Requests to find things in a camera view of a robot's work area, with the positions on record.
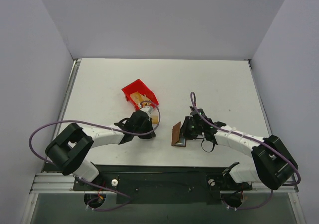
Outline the brown leather card holder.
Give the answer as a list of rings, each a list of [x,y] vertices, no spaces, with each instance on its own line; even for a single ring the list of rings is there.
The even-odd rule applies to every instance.
[[[181,135],[181,122],[172,128],[172,147],[186,147],[186,139]]]

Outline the gold card with chip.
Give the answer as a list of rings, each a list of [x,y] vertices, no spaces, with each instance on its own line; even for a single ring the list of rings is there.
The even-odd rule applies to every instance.
[[[151,115],[150,118],[151,118],[151,121],[152,121],[152,125],[157,125],[159,123],[159,116]]]

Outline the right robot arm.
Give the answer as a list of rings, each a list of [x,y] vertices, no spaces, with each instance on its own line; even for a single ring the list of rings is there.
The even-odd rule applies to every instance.
[[[297,163],[282,141],[271,135],[257,137],[239,132],[222,122],[213,122],[203,109],[190,107],[190,115],[185,117],[180,129],[183,142],[202,140],[231,148],[250,158],[250,165],[233,163],[223,171],[223,184],[233,189],[241,183],[261,182],[272,190],[289,186],[288,180],[298,170]]]

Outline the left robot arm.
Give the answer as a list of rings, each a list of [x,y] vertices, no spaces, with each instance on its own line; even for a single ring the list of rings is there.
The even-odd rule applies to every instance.
[[[89,150],[109,144],[124,144],[135,136],[154,138],[152,110],[150,106],[136,110],[130,118],[115,123],[109,129],[81,128],[71,123],[48,145],[45,153],[63,175],[73,174],[84,179],[91,190],[97,190],[102,186],[103,178],[97,167],[85,159]]]

